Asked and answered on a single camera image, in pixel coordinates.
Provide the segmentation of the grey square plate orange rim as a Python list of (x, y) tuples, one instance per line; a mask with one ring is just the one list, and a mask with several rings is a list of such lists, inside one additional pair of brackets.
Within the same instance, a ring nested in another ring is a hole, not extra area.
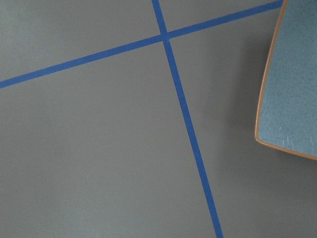
[(285, 0), (261, 84), (258, 143), (317, 158), (317, 3)]

